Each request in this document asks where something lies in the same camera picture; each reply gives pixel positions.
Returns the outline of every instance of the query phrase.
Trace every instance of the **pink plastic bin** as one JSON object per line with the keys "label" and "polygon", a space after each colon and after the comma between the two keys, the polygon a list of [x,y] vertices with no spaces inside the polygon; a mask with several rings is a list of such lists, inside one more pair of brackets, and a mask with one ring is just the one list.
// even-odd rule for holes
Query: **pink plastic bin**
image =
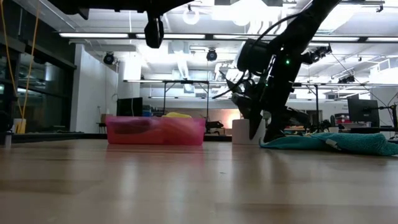
{"label": "pink plastic bin", "polygon": [[106,130],[110,144],[201,146],[205,119],[107,116]]}

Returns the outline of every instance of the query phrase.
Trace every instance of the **cloth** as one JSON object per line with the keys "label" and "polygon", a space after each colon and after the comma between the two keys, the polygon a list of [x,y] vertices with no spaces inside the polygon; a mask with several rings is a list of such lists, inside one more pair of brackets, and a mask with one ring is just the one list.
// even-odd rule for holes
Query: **cloth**
{"label": "cloth", "polygon": [[398,144],[388,142],[383,134],[321,133],[310,137],[286,136],[269,143],[260,143],[260,146],[267,149],[341,151],[374,156],[398,154]]}

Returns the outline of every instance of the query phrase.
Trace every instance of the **fluorescent light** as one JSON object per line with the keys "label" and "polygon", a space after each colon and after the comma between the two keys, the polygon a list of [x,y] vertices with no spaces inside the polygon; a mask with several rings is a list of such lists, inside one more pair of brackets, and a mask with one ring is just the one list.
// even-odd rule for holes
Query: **fluorescent light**
{"label": "fluorescent light", "polygon": [[226,84],[226,81],[209,81],[209,84]]}
{"label": "fluorescent light", "polygon": [[165,39],[204,39],[204,34],[164,34]]}
{"label": "fluorescent light", "polygon": [[323,41],[323,42],[356,42],[359,40],[359,37],[333,37],[333,36],[324,36],[324,37],[314,37],[312,41]]}
{"label": "fluorescent light", "polygon": [[310,43],[309,47],[329,47],[328,43]]}
{"label": "fluorescent light", "polygon": [[[148,99],[164,99],[164,97],[163,96],[148,96]],[[175,99],[175,97],[166,96],[166,99]]]}
{"label": "fluorescent light", "polygon": [[189,46],[190,50],[194,50],[196,53],[198,52],[207,52],[209,50],[208,47],[205,46]]}
{"label": "fluorescent light", "polygon": [[124,80],[125,82],[132,83],[162,83],[162,80]]}
{"label": "fluorescent light", "polygon": [[[292,101],[315,101],[317,99],[288,99],[288,102]],[[336,101],[336,100],[326,100],[326,99],[318,99],[318,101]]]}
{"label": "fluorescent light", "polygon": [[202,98],[202,97],[176,97],[177,99],[184,99],[184,100],[204,100],[206,98]]}
{"label": "fluorescent light", "polygon": [[[164,99],[163,96],[148,96],[149,99]],[[202,97],[186,97],[186,96],[166,96],[166,99],[178,99],[178,100],[205,100]]]}
{"label": "fluorescent light", "polygon": [[60,33],[66,38],[129,38],[129,34],[100,34],[100,33]]}
{"label": "fluorescent light", "polygon": [[[242,35],[239,35],[239,34],[236,34],[236,35],[223,35],[223,34],[216,34],[213,37],[214,37],[214,39],[221,39],[221,40],[226,40],[226,39],[246,40],[246,39],[249,39],[249,38],[257,39],[257,38],[259,38],[259,36],[260,35],[245,35],[245,34],[242,34]],[[262,38],[262,40],[272,40],[273,38],[275,38],[274,35],[266,35],[265,37]]]}
{"label": "fluorescent light", "polygon": [[136,34],[138,39],[145,39],[145,34]]}
{"label": "fluorescent light", "polygon": [[369,37],[368,42],[398,42],[398,37]]}

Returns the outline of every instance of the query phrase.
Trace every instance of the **computer monitor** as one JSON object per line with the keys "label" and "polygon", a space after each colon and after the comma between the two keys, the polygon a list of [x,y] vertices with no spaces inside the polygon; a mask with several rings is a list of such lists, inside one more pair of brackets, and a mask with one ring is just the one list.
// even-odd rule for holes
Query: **computer monitor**
{"label": "computer monitor", "polygon": [[142,97],[118,99],[118,116],[142,116]]}
{"label": "computer monitor", "polygon": [[379,110],[377,100],[348,99],[349,120],[354,122],[372,122],[379,127]]}

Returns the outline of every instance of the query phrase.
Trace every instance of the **glass wall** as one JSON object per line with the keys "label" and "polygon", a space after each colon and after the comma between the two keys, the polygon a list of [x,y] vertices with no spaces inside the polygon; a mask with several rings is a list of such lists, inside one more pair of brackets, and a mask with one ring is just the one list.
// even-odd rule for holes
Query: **glass wall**
{"label": "glass wall", "polygon": [[[30,62],[32,71],[29,84]],[[0,110],[14,119],[22,118],[25,105],[26,133],[54,133],[68,131],[72,100],[73,70],[65,70],[30,54],[19,54],[12,59],[13,73],[17,85],[17,97],[11,82],[7,57],[0,58]]]}

